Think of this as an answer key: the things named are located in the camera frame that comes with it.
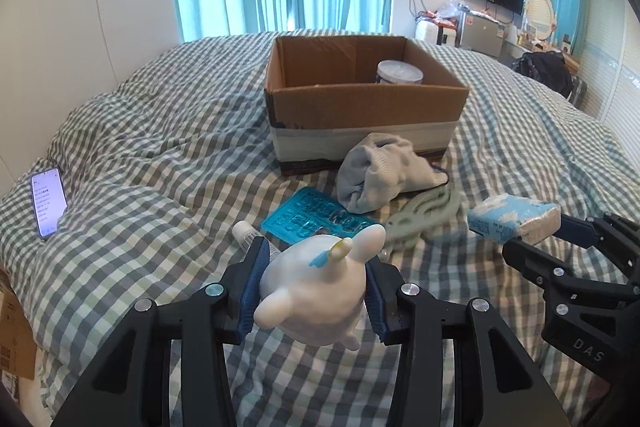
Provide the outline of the blue tissue pack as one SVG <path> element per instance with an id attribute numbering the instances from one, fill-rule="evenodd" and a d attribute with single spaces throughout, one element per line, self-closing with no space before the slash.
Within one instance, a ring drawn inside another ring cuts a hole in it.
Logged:
<path id="1" fill-rule="evenodd" d="M 471 231 L 497 244 L 521 239 L 536 245 L 559 230 L 561 216 L 561 207 L 555 202 L 499 194 L 472 208 L 466 221 Z"/>

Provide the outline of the white unicorn toy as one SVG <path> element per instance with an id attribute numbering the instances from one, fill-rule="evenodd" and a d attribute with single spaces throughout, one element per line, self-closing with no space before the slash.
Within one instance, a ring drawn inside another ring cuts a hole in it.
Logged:
<path id="1" fill-rule="evenodd" d="M 307 346 L 358 350 L 366 264 L 385 241 L 383 225 L 369 225 L 352 237 L 316 235 L 288 247 L 262 273 L 255 324 Z"/>

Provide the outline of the grey white sock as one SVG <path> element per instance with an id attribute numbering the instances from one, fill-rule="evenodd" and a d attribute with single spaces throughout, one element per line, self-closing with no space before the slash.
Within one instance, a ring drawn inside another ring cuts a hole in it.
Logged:
<path id="1" fill-rule="evenodd" d="M 336 176 L 338 202 L 352 213 L 379 210 L 401 193 L 444 185 L 448 174 L 416 155 L 398 135 L 370 133 L 345 156 Z"/>

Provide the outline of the teal blister card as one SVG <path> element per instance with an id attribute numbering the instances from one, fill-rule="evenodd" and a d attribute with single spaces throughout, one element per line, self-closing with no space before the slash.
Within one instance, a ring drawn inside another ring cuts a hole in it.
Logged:
<path id="1" fill-rule="evenodd" d="M 322 234 L 352 237 L 370 225 L 376 225 L 376 221 L 347 211 L 315 188 L 303 187 L 270 213 L 260 229 L 293 245 Z"/>

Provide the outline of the clear jar blue label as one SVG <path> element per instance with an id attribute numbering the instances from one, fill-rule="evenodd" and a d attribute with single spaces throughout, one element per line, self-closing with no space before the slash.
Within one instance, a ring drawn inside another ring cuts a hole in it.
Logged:
<path id="1" fill-rule="evenodd" d="M 422 70 L 403 61 L 381 61 L 376 68 L 377 83 L 421 84 L 422 80 Z"/>

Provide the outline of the white tube with barcode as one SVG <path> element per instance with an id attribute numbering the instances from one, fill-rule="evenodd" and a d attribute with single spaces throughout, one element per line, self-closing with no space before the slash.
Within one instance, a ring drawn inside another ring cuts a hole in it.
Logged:
<path id="1" fill-rule="evenodd" d="M 238 243 L 241 251 L 245 254 L 250 251 L 250 246 L 252 246 L 254 239 L 265 239 L 265 236 L 262 236 L 247 221 L 236 222 L 231 229 L 231 233 L 235 242 Z"/>

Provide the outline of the grey checkered bed cover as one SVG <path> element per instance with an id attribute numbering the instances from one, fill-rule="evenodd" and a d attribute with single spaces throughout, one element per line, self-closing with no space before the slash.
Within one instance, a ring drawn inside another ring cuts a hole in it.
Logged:
<path id="1" fill-rule="evenodd" d="M 242 259 L 236 221 L 257 228 L 303 186 L 335 194 L 332 171 L 281 176 L 262 92 L 273 39 L 206 38 L 145 65 L 70 113 L 2 200 L 1 264 L 43 350 L 40 395 L 52 415 L 137 299 L 189 297 Z M 423 49 L 470 88 L 442 158 L 462 205 L 412 251 L 396 251 L 394 265 L 437 298 L 486 298 L 578 426 L 597 400 L 594 376 L 541 339 L 540 289 L 468 232 L 465 213 L 509 193 L 576 218 L 638 221 L 639 173 L 608 127 L 542 84 L 483 55 Z M 29 184 L 54 165 L 68 206 L 44 241 Z M 305 347 L 277 329 L 226 347 L 238 424 L 385 426 L 399 349 L 366 317 L 356 334 L 358 352 Z"/>

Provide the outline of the black bag on chair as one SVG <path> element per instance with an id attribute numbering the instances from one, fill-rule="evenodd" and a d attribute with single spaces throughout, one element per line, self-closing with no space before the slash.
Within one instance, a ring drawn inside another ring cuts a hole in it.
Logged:
<path id="1" fill-rule="evenodd" d="M 573 90 L 573 79 L 561 53 L 527 52 L 512 65 L 514 72 L 542 83 L 564 98 Z"/>

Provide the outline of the smartphone with lit screen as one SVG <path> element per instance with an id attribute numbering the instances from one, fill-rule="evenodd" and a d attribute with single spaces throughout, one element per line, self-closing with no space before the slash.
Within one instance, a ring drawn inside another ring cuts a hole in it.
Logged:
<path id="1" fill-rule="evenodd" d="M 30 189 L 39 236 L 47 239 L 58 231 L 58 221 L 67 207 L 60 169 L 34 174 L 30 178 Z"/>

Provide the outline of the round white mirror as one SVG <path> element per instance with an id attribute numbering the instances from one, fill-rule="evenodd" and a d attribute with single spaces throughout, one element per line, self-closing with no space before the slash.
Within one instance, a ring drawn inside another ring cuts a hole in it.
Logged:
<path id="1" fill-rule="evenodd" d="M 552 1 L 528 0 L 525 5 L 524 22 L 526 29 L 533 29 L 536 39 L 549 39 L 556 28 Z"/>

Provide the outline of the silver mini fridge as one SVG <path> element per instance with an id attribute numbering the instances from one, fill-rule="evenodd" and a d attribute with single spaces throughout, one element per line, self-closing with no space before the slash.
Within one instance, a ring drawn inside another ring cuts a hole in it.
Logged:
<path id="1" fill-rule="evenodd" d="M 458 25 L 458 46 L 498 58 L 504 40 L 504 26 L 484 16 L 463 13 Z"/>

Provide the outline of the white suitcase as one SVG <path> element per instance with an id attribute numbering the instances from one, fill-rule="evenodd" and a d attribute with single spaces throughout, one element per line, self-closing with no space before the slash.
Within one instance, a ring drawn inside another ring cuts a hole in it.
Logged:
<path id="1" fill-rule="evenodd" d="M 416 22 L 414 38 L 438 46 L 456 46 L 457 29 L 448 22 L 439 23 L 422 18 Z"/>

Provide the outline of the brown cardboard box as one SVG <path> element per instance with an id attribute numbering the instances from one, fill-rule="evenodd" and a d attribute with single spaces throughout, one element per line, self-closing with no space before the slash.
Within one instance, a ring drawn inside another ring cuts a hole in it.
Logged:
<path id="1" fill-rule="evenodd" d="M 285 176 L 338 167 L 368 134 L 398 135 L 428 159 L 444 156 L 469 95 L 435 48 L 383 35 L 275 38 L 264 93 Z M 377 83 L 385 60 L 423 72 L 421 84 Z"/>

